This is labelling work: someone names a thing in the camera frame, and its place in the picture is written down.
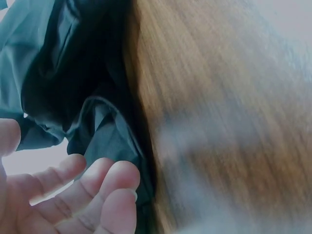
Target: fingernail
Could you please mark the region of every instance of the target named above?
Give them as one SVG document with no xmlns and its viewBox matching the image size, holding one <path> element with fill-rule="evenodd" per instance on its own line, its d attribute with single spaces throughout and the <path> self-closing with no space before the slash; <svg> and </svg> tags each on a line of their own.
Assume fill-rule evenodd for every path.
<svg viewBox="0 0 312 234">
<path fill-rule="evenodd" d="M 133 189 L 128 189 L 128 190 L 133 193 L 133 195 L 135 196 L 135 199 L 137 201 L 137 193 L 136 193 L 136 191 L 134 191 Z"/>
</svg>

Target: skin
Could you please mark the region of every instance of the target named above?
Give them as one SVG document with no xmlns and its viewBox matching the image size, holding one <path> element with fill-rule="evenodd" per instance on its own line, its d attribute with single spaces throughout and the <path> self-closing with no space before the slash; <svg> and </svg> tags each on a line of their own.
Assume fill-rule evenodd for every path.
<svg viewBox="0 0 312 234">
<path fill-rule="evenodd" d="M 14 152 L 20 127 L 0 119 L 0 158 Z M 34 175 L 7 176 L 0 161 L 0 233 L 6 234 L 134 234 L 138 169 L 130 162 L 97 160 L 54 198 L 30 205 L 73 180 L 86 166 L 71 155 L 58 168 Z"/>
</svg>

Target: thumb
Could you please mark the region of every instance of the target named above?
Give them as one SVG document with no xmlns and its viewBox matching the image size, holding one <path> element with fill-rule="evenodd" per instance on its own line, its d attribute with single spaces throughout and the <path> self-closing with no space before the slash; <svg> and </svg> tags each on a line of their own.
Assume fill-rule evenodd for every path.
<svg viewBox="0 0 312 234">
<path fill-rule="evenodd" d="M 13 119 L 0 119 L 0 220 L 3 218 L 6 200 L 6 174 L 1 157 L 13 153 L 19 143 L 19 124 Z"/>
<path fill-rule="evenodd" d="M 19 124 L 13 119 L 0 119 L 0 157 L 13 153 L 19 143 Z"/>
</svg>

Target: wood grain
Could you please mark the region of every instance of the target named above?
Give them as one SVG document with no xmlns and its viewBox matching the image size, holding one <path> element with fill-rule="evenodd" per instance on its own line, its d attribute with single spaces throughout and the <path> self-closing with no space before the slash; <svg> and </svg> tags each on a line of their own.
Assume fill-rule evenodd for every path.
<svg viewBox="0 0 312 234">
<path fill-rule="evenodd" d="M 312 232 L 311 10 L 134 2 L 126 63 L 151 134 L 159 233 Z"/>
</svg>

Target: dark green fabric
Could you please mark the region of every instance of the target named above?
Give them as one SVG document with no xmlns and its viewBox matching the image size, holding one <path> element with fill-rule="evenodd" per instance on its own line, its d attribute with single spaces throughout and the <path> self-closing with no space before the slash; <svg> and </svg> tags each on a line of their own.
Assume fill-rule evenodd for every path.
<svg viewBox="0 0 312 234">
<path fill-rule="evenodd" d="M 6 0 L 0 0 L 0 10 L 7 8 Z"/>
<path fill-rule="evenodd" d="M 19 122 L 18 150 L 66 137 L 68 153 L 85 155 L 88 166 L 103 156 L 133 162 L 141 172 L 137 233 L 143 234 L 154 190 L 122 56 L 130 4 L 16 0 L 0 23 L 0 117 Z"/>
</svg>

